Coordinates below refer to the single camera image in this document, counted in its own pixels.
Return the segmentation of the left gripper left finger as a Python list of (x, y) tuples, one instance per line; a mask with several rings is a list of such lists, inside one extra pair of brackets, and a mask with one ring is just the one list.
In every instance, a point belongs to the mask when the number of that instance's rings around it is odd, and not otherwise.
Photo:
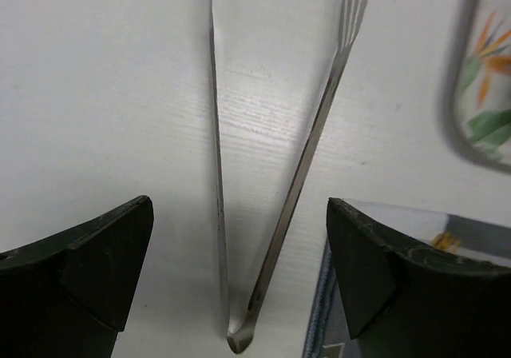
[(110, 357), (125, 330), (153, 203), (139, 196), (1, 254), (3, 357)]

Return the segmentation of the metal serving tongs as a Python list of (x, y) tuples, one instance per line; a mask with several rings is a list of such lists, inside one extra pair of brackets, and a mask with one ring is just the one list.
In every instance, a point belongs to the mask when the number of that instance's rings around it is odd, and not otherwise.
[(228, 254), (225, 226), (224, 184), (222, 170), (222, 155), (220, 141), (220, 115), (217, 87), (216, 68), (216, 37), (214, 12), (209, 11), (209, 60), (210, 60), (210, 87), (213, 116), (213, 138), (216, 161), (216, 244), (218, 248), (217, 260), (220, 278), (220, 303), (224, 317), (226, 341), (231, 351), (240, 355), (251, 345), (256, 330), (256, 323), (263, 307), (263, 302), (271, 283), (271, 278), (291, 220), (294, 216), (301, 192), (303, 190), (308, 172), (314, 159), (324, 126), (326, 125), (341, 77), (346, 69), (355, 39), (360, 31), (366, 7), (369, 0), (342, 0), (339, 15), (339, 32), (337, 34), (336, 51), (331, 63), (327, 82), (320, 98), (310, 133), (303, 147), (300, 159), (295, 168), (283, 207), (280, 210), (275, 230), (272, 234), (266, 255), (263, 259), (255, 286), (248, 301), (245, 317), (241, 325), (234, 331), (230, 329), (230, 303), (228, 287)]

